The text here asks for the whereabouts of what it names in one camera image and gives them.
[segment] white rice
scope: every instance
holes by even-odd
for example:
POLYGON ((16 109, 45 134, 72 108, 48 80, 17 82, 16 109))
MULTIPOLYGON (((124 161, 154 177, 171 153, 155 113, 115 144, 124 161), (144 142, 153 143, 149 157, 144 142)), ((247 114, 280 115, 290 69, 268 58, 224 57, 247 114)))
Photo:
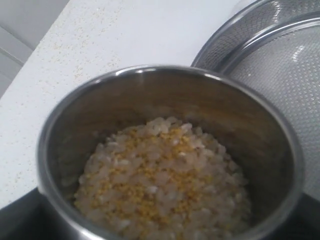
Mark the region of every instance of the white rice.
POLYGON ((249 228, 247 183, 211 134, 159 117, 97 146, 74 204, 128 240, 222 240, 249 228))

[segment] pot rim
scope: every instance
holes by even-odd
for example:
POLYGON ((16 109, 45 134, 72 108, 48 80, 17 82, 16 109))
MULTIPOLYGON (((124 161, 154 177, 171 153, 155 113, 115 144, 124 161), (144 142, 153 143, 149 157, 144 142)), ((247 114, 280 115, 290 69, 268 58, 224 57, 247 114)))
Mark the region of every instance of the pot rim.
POLYGON ((176 71, 177 74, 192 74, 205 77, 208 80, 220 81, 234 89, 241 91, 242 93, 250 97, 253 101, 257 102, 276 120, 278 125, 281 127, 289 143, 294 164, 293 183, 291 185, 291 188, 281 205, 274 211, 273 214, 271 214, 267 219, 265 219, 258 225, 250 228, 244 233, 233 237, 232 240, 261 240, 264 237, 270 235, 289 218, 290 214, 296 208, 300 196, 302 195, 304 183, 304 157, 298 138, 289 122, 262 95, 252 89, 249 89, 239 82, 225 78, 221 74, 195 67, 159 64, 127 67, 95 77, 88 82, 80 85, 72 92, 70 92, 67 96, 65 96, 47 117, 39 136, 36 153, 39 192, 49 201, 53 208, 61 215, 61 217, 65 219, 65 221, 67 221, 69 225, 71 225, 79 233, 87 236, 88 239, 122 239, 121 237, 114 235, 106 231, 102 227, 96 226, 89 220, 85 219, 63 198, 57 186, 55 185, 52 176, 50 175, 47 159, 48 142, 51 136, 52 128, 64 109, 82 94, 89 91, 92 87, 101 83, 105 83, 109 79, 113 79, 119 76, 122 77, 127 75, 141 74, 144 72, 157 71, 176 71))

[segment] metal strainer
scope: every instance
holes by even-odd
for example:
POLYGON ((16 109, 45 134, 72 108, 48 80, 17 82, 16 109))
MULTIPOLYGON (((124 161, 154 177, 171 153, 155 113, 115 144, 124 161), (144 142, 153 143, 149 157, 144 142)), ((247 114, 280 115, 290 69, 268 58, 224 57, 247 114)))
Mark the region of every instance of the metal strainer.
POLYGON ((283 112, 305 154, 304 192, 320 201, 320 1, 257 1, 223 25, 192 65, 244 83, 283 112))

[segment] speckled countertop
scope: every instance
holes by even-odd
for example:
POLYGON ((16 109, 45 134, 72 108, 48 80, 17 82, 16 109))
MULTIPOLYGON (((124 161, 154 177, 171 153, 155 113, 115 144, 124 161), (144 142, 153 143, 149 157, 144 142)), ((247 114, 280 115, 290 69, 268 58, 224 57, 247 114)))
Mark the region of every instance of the speckled countertop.
POLYGON ((190 65, 238 1, 70 0, 0 100, 0 208, 37 186, 39 132, 69 91, 117 68, 190 65))

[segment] rice and lentil mixture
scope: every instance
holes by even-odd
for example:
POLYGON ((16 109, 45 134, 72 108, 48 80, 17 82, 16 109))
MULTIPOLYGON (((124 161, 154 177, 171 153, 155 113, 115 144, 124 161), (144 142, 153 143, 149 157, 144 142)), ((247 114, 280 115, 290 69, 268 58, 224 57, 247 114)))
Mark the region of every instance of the rice and lentil mixture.
POLYGON ((128 240, 222 240, 249 227, 247 183, 211 134, 159 117, 97 146, 74 204, 128 240))

